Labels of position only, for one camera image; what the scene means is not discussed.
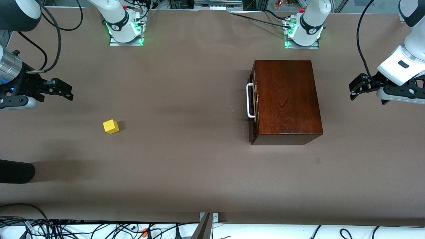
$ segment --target black cylinder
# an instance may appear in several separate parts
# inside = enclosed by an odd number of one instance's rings
[[[35,168],[27,162],[0,160],[0,183],[27,183],[35,174]]]

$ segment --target cable connector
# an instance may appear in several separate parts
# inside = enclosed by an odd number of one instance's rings
[[[176,224],[176,239],[181,239],[179,225]]]

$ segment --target table surface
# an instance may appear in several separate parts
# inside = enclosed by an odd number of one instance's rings
[[[78,9],[52,14],[61,27],[79,21]],[[66,219],[181,221],[214,211],[236,223],[424,225],[425,111],[383,106],[373,93],[350,101],[349,83],[364,72],[358,18],[331,14],[320,50],[294,50],[281,28],[226,11],[160,11],[143,47],[109,47],[100,13],[84,9],[44,74],[72,85],[74,101],[46,96],[35,109],[0,113],[2,159],[37,167],[33,183],[0,185],[0,202]],[[409,32],[397,15],[366,15],[369,68]],[[50,65],[54,27],[42,19],[26,35]],[[34,68],[42,63],[17,34],[9,49]],[[323,136],[305,146],[250,145],[245,84],[254,60],[312,61]],[[103,131],[110,119],[120,132]]]

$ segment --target brown wooden box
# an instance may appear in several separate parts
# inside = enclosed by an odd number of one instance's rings
[[[314,82],[311,61],[254,62],[246,87],[252,145],[304,145],[323,134]]]

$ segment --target table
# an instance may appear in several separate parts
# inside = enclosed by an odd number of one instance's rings
[[[52,14],[64,28],[79,21],[78,9]],[[100,13],[84,9],[44,75],[72,85],[74,101],[46,96],[35,109],[0,113],[2,159],[38,167],[34,183],[0,185],[0,201],[67,219],[190,221],[214,211],[234,223],[423,226],[425,111],[383,106],[373,93],[350,101],[349,83],[365,71],[358,18],[330,14],[320,50],[294,50],[279,27],[226,11],[160,11],[143,47],[109,47]],[[369,68],[409,32],[397,15],[366,15]],[[27,36],[50,65],[54,27],[42,19]],[[27,64],[42,64],[14,34],[16,48]],[[250,145],[245,84],[254,60],[312,61],[323,136],[305,146]],[[110,119],[120,132],[103,131]]]

